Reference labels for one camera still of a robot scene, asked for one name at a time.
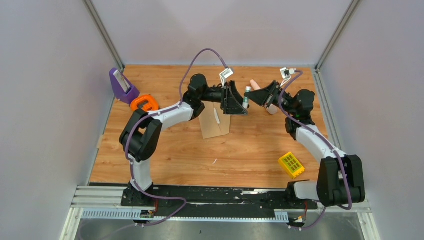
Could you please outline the beige letter paper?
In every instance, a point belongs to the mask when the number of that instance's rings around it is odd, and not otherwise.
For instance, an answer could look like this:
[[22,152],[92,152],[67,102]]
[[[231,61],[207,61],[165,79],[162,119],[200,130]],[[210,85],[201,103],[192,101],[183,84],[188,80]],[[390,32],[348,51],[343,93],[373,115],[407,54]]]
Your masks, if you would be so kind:
[[219,118],[219,114],[218,114],[217,109],[216,108],[213,108],[213,112],[214,112],[214,117],[215,117],[216,123],[218,125],[220,125],[221,124],[221,121],[220,121],[220,118]]

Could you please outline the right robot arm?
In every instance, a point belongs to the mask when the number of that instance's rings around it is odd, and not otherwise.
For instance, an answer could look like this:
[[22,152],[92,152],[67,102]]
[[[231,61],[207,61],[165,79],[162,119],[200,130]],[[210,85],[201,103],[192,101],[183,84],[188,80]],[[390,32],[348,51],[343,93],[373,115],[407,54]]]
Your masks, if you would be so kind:
[[320,202],[325,207],[339,206],[350,209],[366,198],[362,160],[333,145],[319,131],[312,120],[315,93],[301,89],[294,96],[273,81],[269,86],[246,92],[244,96],[261,107],[279,107],[286,115],[285,129],[302,144],[319,163],[317,181],[289,182],[286,204],[298,209],[306,200]]

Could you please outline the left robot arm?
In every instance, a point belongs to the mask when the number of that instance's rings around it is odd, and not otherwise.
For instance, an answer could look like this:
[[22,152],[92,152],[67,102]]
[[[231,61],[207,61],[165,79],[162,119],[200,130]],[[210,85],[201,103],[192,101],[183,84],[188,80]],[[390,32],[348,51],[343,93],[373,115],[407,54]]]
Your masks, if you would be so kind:
[[140,206],[149,206],[153,201],[153,193],[149,190],[153,185],[150,159],[157,149],[161,132],[198,118],[206,102],[218,103],[225,115],[248,114],[249,104],[245,103],[233,80],[209,86],[200,73],[191,77],[187,91],[176,104],[156,111],[138,109],[133,112],[119,143],[130,163],[130,184],[136,189],[133,198]]

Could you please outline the green white glue stick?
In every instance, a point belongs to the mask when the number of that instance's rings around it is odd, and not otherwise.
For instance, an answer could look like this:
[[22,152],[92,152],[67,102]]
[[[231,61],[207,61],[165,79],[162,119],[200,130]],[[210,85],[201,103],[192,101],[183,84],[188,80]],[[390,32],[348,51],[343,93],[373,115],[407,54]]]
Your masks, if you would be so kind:
[[[244,93],[249,93],[252,90],[251,86],[246,86],[245,87],[245,91]],[[243,97],[243,102],[242,102],[242,106],[247,110],[249,108],[249,98],[244,96]]]

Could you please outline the brown paper envelope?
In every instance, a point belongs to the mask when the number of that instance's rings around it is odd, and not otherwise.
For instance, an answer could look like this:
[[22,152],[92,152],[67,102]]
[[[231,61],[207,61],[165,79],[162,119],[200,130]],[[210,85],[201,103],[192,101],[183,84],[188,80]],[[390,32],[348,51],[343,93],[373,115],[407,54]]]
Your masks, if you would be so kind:
[[[205,109],[199,116],[200,129],[203,139],[228,135],[230,133],[231,116],[223,113],[219,103],[204,102],[204,106]],[[216,122],[214,108],[217,109],[220,125]]]

